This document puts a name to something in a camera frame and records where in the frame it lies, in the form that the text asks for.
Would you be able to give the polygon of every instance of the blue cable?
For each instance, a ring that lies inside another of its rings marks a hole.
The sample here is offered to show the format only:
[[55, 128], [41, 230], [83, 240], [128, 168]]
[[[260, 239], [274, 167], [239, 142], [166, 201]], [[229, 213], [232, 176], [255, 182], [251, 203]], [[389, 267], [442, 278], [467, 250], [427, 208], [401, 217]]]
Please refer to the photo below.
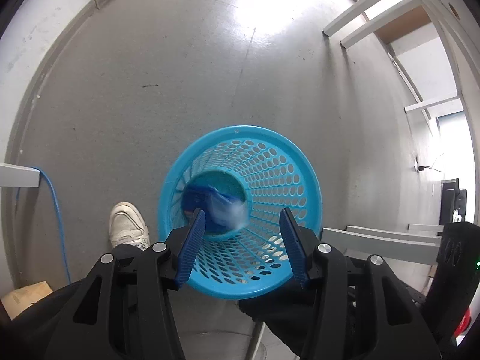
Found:
[[58, 230], [59, 230], [59, 233], [60, 233], [60, 245], [61, 245], [61, 253], [62, 253], [62, 257], [63, 257], [63, 264], [65, 266], [65, 271], [67, 272], [68, 284], [71, 284], [70, 271], [68, 270], [68, 264], [67, 264], [67, 254], [65, 252], [65, 239], [64, 239], [64, 236], [63, 236], [62, 214], [60, 212], [60, 206], [59, 206], [59, 201], [57, 199], [57, 193], [55, 192], [55, 188], [53, 187], [53, 184], [50, 181], [47, 174], [44, 171], [42, 171], [42, 169], [40, 169], [40, 168], [37, 168], [35, 166], [33, 166], [32, 168], [37, 169], [40, 172], [40, 175], [45, 179], [46, 183], [50, 187], [50, 192], [52, 193], [52, 199], [53, 199], [53, 206], [55, 208], [55, 214], [56, 214], [57, 220], [58, 220]]

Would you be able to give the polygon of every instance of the black cord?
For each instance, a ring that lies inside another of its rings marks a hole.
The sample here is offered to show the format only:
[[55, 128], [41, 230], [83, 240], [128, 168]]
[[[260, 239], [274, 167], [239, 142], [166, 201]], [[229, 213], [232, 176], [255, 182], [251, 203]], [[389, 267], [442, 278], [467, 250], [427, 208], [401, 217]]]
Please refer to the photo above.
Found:
[[441, 156], [443, 156], [444, 154], [445, 154], [445, 153], [442, 153], [442, 154], [440, 154], [437, 158], [435, 158], [435, 161], [431, 164], [431, 166], [434, 166], [435, 163], [437, 162], [437, 160], [438, 160]]
[[419, 170], [419, 171], [423, 171], [423, 170], [425, 170], [425, 169], [431, 169], [431, 170], [436, 170], [437, 172], [446, 173], [445, 170], [434, 169], [434, 168], [432, 168], [431, 166], [419, 166], [419, 167], [418, 167], [418, 170]]

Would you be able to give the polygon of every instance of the blue gripper pad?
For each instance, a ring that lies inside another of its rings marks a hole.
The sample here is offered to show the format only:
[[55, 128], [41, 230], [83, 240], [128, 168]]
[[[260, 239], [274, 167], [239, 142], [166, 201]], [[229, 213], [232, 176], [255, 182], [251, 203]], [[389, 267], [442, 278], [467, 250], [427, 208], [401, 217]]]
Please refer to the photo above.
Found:
[[284, 208], [280, 212], [280, 232], [282, 233], [286, 253], [289, 256], [293, 276], [304, 288], [310, 281], [307, 273], [307, 256], [298, 238], [296, 229], [298, 229], [298, 225], [290, 209]]
[[194, 267], [198, 250], [202, 245], [203, 235], [205, 233], [205, 212], [200, 211], [194, 222], [190, 225], [190, 231], [187, 235], [182, 249], [178, 254], [177, 274], [175, 283], [180, 288], [190, 278], [191, 269]]

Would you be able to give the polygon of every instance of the black chair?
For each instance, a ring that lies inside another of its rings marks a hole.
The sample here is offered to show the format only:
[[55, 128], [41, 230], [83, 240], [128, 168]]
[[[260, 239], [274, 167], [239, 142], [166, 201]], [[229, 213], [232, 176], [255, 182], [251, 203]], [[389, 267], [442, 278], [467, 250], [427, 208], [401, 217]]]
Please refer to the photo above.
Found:
[[459, 188], [458, 179], [442, 182], [442, 203], [440, 206], [439, 225], [445, 225], [453, 222], [453, 213], [457, 210], [465, 221], [467, 212], [467, 190]]

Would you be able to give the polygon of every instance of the cardboard box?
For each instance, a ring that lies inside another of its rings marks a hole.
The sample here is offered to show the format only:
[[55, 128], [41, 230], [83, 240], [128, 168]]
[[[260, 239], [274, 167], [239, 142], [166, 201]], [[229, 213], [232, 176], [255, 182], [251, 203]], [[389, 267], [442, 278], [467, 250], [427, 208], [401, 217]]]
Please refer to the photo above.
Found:
[[52, 292], [47, 282], [42, 281], [41, 283], [13, 290], [5, 295], [1, 299], [1, 302], [10, 318], [13, 319], [23, 310], [29, 308], [32, 304], [37, 303], [40, 299], [43, 299]]

